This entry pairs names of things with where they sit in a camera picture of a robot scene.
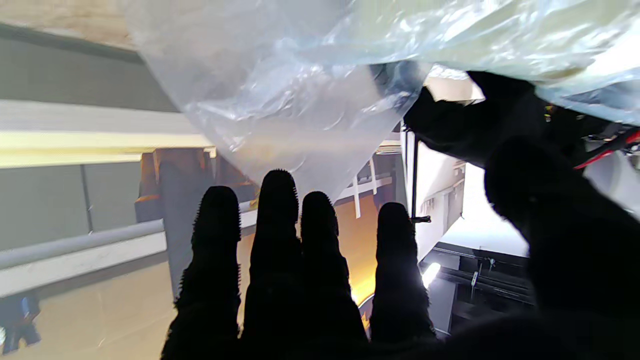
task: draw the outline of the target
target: white pipe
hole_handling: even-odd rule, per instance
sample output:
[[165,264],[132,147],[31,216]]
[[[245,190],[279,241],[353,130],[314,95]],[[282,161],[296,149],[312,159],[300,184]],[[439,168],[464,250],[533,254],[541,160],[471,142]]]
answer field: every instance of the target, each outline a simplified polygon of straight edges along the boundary
[[358,175],[353,177],[353,201],[356,204],[356,218],[360,218],[360,192],[358,191]]
[[373,195],[378,193],[378,184],[376,184],[376,167],[373,165],[373,158],[369,159],[369,169],[371,170],[371,181],[373,182]]

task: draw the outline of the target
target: beige floor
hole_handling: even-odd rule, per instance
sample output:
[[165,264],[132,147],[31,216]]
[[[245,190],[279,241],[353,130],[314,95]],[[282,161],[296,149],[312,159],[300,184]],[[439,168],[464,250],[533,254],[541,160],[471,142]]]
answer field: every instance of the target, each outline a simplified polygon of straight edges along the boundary
[[[351,285],[359,301],[374,290],[377,209],[373,196],[360,200],[362,216],[355,218],[353,202],[336,208],[340,248],[351,271]],[[249,284],[249,255],[253,235],[238,248],[241,293]],[[36,327],[42,341],[21,348],[14,360],[146,360],[158,359],[172,307],[168,263],[160,263],[40,302]],[[241,307],[239,322],[242,323]]]
[[158,359],[175,316],[168,263],[40,302],[42,341],[10,359]]

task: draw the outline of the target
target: gray pipe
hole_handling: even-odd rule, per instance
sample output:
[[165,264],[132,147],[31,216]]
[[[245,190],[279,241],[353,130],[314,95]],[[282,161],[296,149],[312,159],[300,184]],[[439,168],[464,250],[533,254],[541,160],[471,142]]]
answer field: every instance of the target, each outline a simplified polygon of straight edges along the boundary
[[19,247],[0,252],[0,269],[10,268],[34,261],[53,258],[71,252],[91,249],[142,237],[144,235],[161,233],[164,231],[162,220],[153,220],[118,229],[101,231],[73,238],[48,241],[45,243]]

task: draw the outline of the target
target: glove finger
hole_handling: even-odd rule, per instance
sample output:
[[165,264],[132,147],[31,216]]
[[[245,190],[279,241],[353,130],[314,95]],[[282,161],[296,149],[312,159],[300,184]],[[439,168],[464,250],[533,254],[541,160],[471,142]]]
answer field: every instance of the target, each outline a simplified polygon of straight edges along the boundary
[[312,192],[302,203],[305,298],[316,312],[316,339],[366,341],[358,307],[351,298],[349,269],[338,244],[338,219],[329,198]]
[[296,237],[298,196],[291,175],[270,171],[262,182],[244,306],[243,340],[265,347],[299,338],[301,244]]
[[226,186],[210,187],[202,198],[193,225],[193,259],[182,274],[178,310],[163,349],[163,359],[186,353],[206,354],[198,339],[230,346],[238,334],[237,243],[240,240],[239,206]]
[[394,202],[385,204],[378,215],[371,341],[399,343],[435,336],[417,254],[415,231],[406,209]]

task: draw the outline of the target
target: white surface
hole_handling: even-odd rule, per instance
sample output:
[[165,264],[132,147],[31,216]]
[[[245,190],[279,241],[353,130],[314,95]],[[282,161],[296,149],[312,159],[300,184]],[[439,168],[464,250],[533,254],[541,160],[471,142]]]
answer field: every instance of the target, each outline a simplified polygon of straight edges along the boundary
[[451,226],[440,241],[471,249],[527,256],[527,242],[487,202],[484,196],[484,170],[467,164],[465,175],[463,217]]
[[164,232],[0,271],[0,297],[87,274],[166,250]]
[[640,173],[620,151],[589,165],[584,177],[600,192],[640,218]]
[[181,113],[19,100],[0,100],[0,129],[190,134],[204,139]]

